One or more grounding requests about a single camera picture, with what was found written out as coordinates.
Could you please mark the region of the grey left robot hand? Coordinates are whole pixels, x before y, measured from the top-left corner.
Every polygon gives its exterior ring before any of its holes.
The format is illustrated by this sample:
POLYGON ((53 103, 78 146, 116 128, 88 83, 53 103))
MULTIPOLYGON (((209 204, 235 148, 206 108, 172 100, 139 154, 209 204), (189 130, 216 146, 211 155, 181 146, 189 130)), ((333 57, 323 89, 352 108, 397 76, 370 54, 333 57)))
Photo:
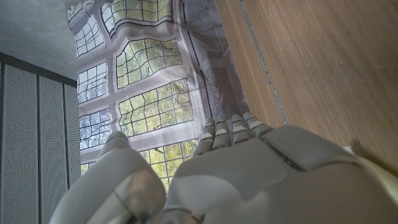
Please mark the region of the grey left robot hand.
POLYGON ((397 179, 296 126, 208 119, 165 188, 116 131, 52 223, 396 223, 397 179))

